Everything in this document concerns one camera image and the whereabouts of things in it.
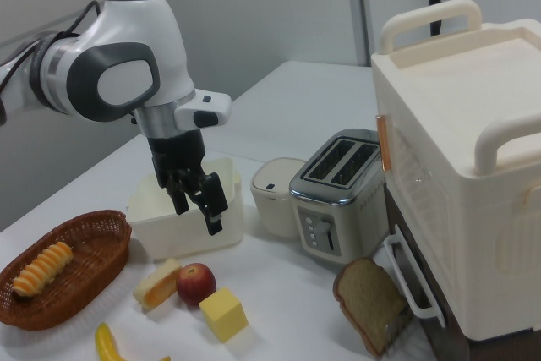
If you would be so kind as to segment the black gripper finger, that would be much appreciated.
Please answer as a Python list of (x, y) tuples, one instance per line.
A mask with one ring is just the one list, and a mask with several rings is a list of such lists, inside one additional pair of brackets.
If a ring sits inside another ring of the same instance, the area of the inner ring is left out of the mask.
[(218, 234), (222, 230), (221, 214), (228, 209), (219, 175), (195, 173), (190, 179), (188, 195), (203, 214), (208, 234)]
[(179, 172), (168, 172), (166, 176), (166, 191), (172, 200), (177, 215), (182, 215), (189, 209), (185, 194), (184, 177)]

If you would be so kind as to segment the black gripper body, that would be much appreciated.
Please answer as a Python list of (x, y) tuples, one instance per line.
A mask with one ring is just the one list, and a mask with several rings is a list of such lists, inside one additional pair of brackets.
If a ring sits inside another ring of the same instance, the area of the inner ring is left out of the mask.
[(201, 166), (205, 145), (200, 130), (168, 139), (148, 139), (157, 181), (165, 188), (169, 180), (186, 188), (198, 188), (204, 177)]

